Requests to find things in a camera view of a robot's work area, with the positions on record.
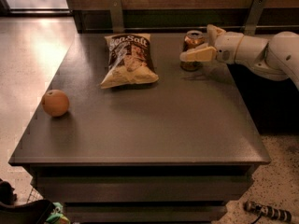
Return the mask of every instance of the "snack bag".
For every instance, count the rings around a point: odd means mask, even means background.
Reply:
[[[60,203],[53,203],[55,209],[48,216],[45,224],[70,224],[71,222],[64,216],[64,208]]]
[[[101,88],[157,81],[150,57],[149,34],[122,34],[105,37],[109,48],[109,71]]]

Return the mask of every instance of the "gray table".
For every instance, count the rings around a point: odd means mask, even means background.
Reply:
[[[179,67],[183,36],[151,36],[156,84],[108,90],[103,35],[75,37],[49,86],[69,112],[39,106],[9,161],[72,221],[209,222],[270,162],[227,69]]]

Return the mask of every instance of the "soda can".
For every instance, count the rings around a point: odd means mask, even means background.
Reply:
[[[205,43],[203,33],[197,30],[190,30],[184,38],[183,51],[194,49]],[[180,67],[185,71],[196,71],[201,64],[199,62],[181,62]]]

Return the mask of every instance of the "tiled floor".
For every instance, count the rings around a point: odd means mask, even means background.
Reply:
[[[75,34],[72,18],[0,18],[0,178],[16,189],[18,203],[27,202],[31,176],[7,161]],[[242,207],[247,200],[299,216],[299,131],[262,139],[273,161],[255,172],[253,186],[214,224],[252,222],[256,216]],[[258,223],[280,222],[263,217]]]

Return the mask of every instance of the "dark countertop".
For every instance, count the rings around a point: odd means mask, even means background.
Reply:
[[[54,119],[39,106],[9,163],[270,162],[234,82],[207,76],[205,68],[189,73],[179,67],[182,39],[182,34],[151,36],[156,84],[101,90],[105,39],[75,37],[49,87],[65,91],[69,112]],[[232,79],[227,71],[220,69]]]

